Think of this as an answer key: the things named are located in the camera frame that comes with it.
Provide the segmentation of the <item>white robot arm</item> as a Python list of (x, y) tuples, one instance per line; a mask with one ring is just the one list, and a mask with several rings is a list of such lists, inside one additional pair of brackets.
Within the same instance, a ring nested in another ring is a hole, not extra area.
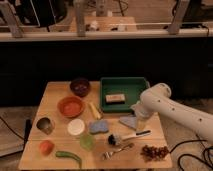
[(182, 105), (170, 99), (171, 89), (165, 83), (158, 83), (140, 94), (140, 100), (131, 106), (135, 115), (147, 120), (155, 112), (167, 116), (193, 130), (213, 144), (213, 115)]

